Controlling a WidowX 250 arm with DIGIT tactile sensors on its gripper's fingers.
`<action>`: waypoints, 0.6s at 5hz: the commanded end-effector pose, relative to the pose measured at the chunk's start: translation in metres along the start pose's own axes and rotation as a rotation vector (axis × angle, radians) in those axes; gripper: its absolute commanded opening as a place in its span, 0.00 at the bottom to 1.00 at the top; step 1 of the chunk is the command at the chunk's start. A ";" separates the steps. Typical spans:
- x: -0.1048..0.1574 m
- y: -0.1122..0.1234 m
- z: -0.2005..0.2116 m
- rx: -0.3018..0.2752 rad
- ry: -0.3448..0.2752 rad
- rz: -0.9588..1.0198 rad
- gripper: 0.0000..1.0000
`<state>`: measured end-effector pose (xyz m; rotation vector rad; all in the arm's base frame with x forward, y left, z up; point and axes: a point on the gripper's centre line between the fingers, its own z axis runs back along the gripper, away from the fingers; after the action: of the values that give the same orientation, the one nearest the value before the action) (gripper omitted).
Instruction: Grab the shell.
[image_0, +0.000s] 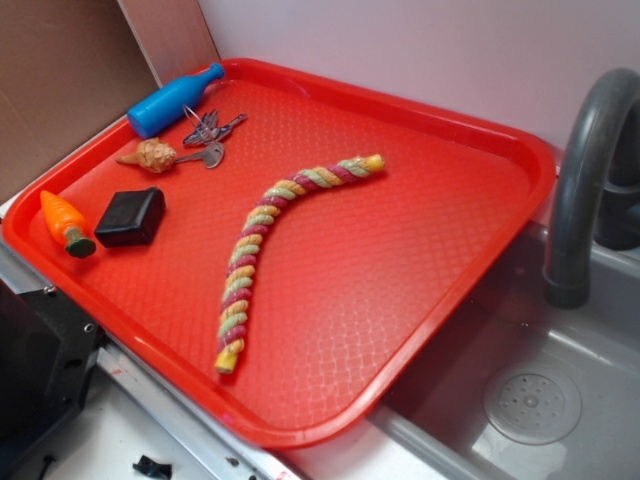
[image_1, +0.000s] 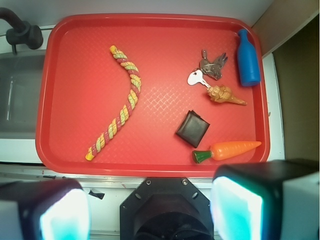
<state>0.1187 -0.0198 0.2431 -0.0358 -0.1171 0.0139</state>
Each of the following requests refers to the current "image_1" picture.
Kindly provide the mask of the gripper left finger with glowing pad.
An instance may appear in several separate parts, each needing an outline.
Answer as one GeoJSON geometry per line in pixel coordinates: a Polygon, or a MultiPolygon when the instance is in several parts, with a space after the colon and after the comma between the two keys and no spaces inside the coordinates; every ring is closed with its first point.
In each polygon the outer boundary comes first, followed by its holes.
{"type": "Polygon", "coordinates": [[[88,240],[90,230],[89,199],[78,181],[1,183],[2,240],[88,240]]]}

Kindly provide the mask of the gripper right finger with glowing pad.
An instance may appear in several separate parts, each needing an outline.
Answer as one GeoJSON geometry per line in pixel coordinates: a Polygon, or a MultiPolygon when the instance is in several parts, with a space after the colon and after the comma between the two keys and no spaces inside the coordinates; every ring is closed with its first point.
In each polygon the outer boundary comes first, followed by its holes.
{"type": "Polygon", "coordinates": [[[272,160],[217,168],[210,197],[214,228],[223,240],[317,240],[320,164],[272,160]]]}

